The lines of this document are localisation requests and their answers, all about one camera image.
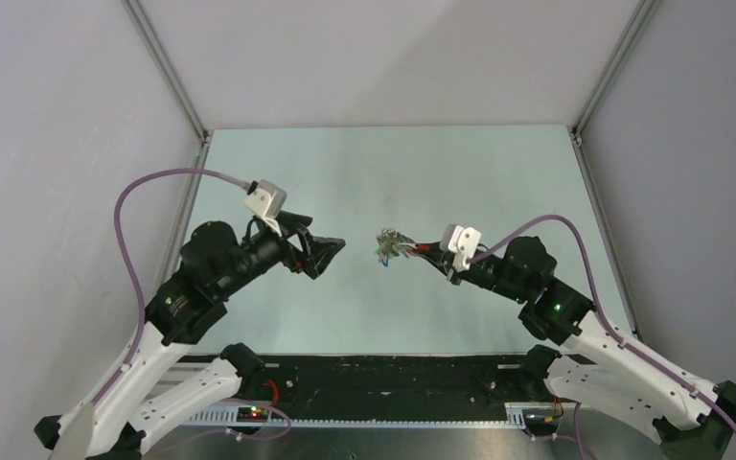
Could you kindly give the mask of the metal key holder red handle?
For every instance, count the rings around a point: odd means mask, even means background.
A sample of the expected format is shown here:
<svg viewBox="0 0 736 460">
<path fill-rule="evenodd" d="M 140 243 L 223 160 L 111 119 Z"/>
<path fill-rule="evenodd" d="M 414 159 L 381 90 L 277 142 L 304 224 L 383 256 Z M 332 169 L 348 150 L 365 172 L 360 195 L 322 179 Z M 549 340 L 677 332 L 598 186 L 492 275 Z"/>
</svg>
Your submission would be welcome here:
<svg viewBox="0 0 736 460">
<path fill-rule="evenodd" d="M 376 242 L 378 247 L 375 254 L 378 257 L 379 263 L 385 258 L 389 259 L 389 263 L 392 259 L 399 257 L 411 258 L 408 255 L 408 249 L 414 243 L 419 243 L 393 228 L 382 229 L 376 236 Z"/>
</svg>

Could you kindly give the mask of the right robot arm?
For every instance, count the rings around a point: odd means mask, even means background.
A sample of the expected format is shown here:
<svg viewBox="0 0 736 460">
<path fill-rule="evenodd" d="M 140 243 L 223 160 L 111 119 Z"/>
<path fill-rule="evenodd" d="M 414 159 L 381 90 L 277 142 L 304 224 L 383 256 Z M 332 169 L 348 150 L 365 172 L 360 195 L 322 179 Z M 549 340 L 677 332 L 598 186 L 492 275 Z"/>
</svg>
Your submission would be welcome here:
<svg viewBox="0 0 736 460">
<path fill-rule="evenodd" d="M 554 275 L 557 261 L 537 237 L 517 237 L 503 256 L 470 263 L 466 245 L 416 243 L 424 259 L 455 284 L 469 283 L 515 301 L 523 326 L 539 341 L 592 361 L 586 367 L 538 345 L 518 374 L 520 392 L 553 394 L 633 427 L 669 459 L 720 459 L 736 424 L 736 383 L 684 370 L 600 316 L 591 299 Z"/>
</svg>

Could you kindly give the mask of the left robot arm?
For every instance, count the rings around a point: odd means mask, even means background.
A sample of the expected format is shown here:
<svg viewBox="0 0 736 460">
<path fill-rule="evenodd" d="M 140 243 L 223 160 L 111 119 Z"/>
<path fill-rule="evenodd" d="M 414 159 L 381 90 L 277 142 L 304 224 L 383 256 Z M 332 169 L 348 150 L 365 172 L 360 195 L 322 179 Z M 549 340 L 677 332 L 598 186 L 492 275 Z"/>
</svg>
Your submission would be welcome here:
<svg viewBox="0 0 736 460">
<path fill-rule="evenodd" d="M 248 226 L 257 233 L 242 239 L 223 221 L 199 225 L 180 249 L 178 269 L 145 307 L 141 338 L 127 344 L 132 356 L 120 365 L 120 376 L 107 376 L 107 391 L 96 387 L 70 412 L 42 418 L 34 428 L 41 445 L 55 449 L 68 438 L 73 420 L 92 406 L 84 458 L 138 459 L 208 405 L 236 394 L 247 400 L 260 395 L 264 363 L 242 343 L 227 346 L 176 387 L 155 398 L 149 393 L 227 313 L 229 298 L 273 266 L 311 279 L 324 273 L 346 242 L 315 237 L 311 222 L 308 216 L 280 212 L 272 230 L 254 217 Z"/>
</svg>

